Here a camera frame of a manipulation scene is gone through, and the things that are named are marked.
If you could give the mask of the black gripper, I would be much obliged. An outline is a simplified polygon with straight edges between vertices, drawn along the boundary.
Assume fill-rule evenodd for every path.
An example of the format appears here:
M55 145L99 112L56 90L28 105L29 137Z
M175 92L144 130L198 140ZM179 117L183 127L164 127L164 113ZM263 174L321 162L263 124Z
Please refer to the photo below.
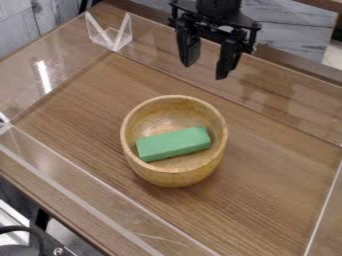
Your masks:
M182 64L190 67L198 61L200 38L206 38L220 44L216 79L224 79L240 52L255 49L260 23L242 12L242 0L170 0L170 6Z

